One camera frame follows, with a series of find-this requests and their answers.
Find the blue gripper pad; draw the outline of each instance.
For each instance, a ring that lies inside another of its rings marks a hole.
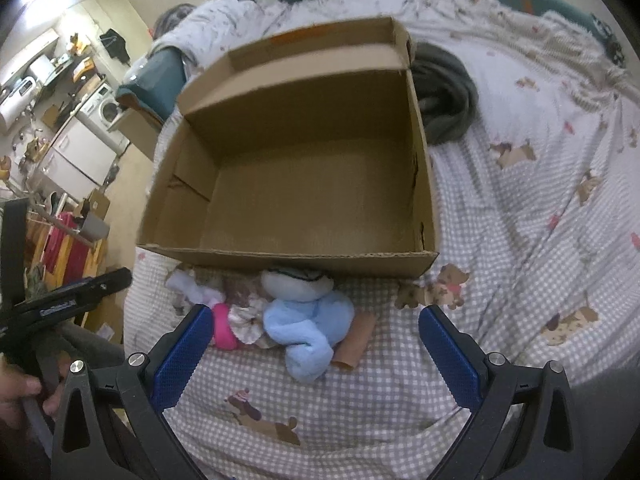
[[[194,305],[193,308],[200,310],[159,365],[153,378],[152,394],[149,400],[158,413],[178,403],[207,345],[211,342],[213,334],[211,310],[199,305]],[[181,325],[174,333],[184,328]]]
[[[437,316],[436,308],[439,307],[428,306],[420,312],[418,318],[420,339],[457,404],[474,412],[482,404],[481,380],[474,366],[457,345],[455,338],[468,338],[470,341],[464,341],[465,343],[471,343],[478,348],[478,351],[481,352],[481,350],[469,335],[458,332],[442,311],[439,311]]]

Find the box flap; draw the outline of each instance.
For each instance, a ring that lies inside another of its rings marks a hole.
[[[438,253],[352,254],[350,256],[309,256],[308,254],[241,253],[235,251],[166,248],[157,244],[139,247],[196,266],[257,272],[270,267],[321,269],[334,276],[378,276],[380,278],[420,278]]]
[[[178,97],[190,114],[250,91],[300,79],[363,70],[406,70],[414,46],[392,18],[300,28],[230,51]]]

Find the washing machine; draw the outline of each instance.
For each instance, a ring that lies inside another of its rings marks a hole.
[[[118,130],[110,132],[109,127],[123,112],[116,102],[113,89],[103,82],[78,110],[76,117],[117,155],[122,155],[129,145],[129,139]]]

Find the cardboard tube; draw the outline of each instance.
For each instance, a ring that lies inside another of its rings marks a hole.
[[[357,313],[351,321],[346,337],[338,345],[331,364],[342,370],[355,370],[367,349],[367,343],[373,334],[375,325],[375,314],[371,312]]]

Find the hanging clothes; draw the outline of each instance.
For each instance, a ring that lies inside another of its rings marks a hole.
[[[131,58],[127,53],[127,42],[115,30],[110,28],[104,34],[101,34],[100,42],[109,53],[109,56],[117,58],[121,63],[129,64]]]

